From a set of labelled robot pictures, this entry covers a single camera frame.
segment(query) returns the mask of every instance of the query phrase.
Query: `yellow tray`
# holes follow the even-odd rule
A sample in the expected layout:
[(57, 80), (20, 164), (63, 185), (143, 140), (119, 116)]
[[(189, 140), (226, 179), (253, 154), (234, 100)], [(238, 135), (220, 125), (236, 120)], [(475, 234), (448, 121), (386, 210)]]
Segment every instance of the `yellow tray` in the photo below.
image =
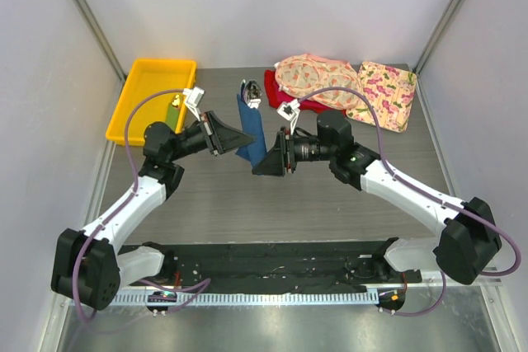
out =
[[(176, 59), (136, 59), (117, 102), (106, 138), (125, 144), (125, 123), (130, 112), (144, 98), (173, 88), (192, 88), (195, 83), (196, 62)], [(145, 103), (135, 114), (129, 128), (131, 146), (143, 146), (144, 132), (154, 121), (165, 121), (167, 107), (176, 94), (161, 95)], [(181, 132), (187, 108), (182, 104), (176, 132)]]

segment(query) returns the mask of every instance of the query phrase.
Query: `floral fabric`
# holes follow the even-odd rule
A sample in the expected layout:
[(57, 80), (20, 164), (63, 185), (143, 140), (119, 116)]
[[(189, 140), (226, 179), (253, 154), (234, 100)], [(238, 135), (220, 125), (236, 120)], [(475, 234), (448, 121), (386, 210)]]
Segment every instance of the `floral fabric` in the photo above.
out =
[[(282, 91), (295, 98), (332, 86), (361, 91), (357, 72), (348, 62), (312, 54), (295, 55), (280, 61), (276, 65), (275, 79)], [(355, 95), (343, 91), (323, 92), (309, 99), (338, 110), (351, 109), (360, 102)]]
[[(363, 94), (378, 116), (379, 125), (394, 132), (407, 129), (416, 90), (416, 75), (379, 63), (364, 62), (359, 78)], [(363, 102), (346, 112), (351, 119), (374, 125), (372, 115)]]

